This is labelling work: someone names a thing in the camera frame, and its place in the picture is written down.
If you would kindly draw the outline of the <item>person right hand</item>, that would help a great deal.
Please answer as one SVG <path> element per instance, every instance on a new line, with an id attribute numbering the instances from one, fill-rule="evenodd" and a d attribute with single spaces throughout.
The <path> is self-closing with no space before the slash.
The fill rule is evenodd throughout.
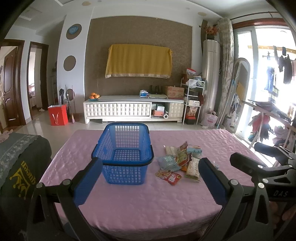
<path id="1" fill-rule="evenodd" d="M 280 220 L 287 221 L 291 220 L 295 216 L 296 207 L 295 205 L 287 210 L 285 213 L 281 214 L 279 211 L 279 205 L 276 202 L 269 202 L 269 207 L 271 209 L 271 217 L 273 221 L 273 229 L 276 229 L 276 225 Z"/>

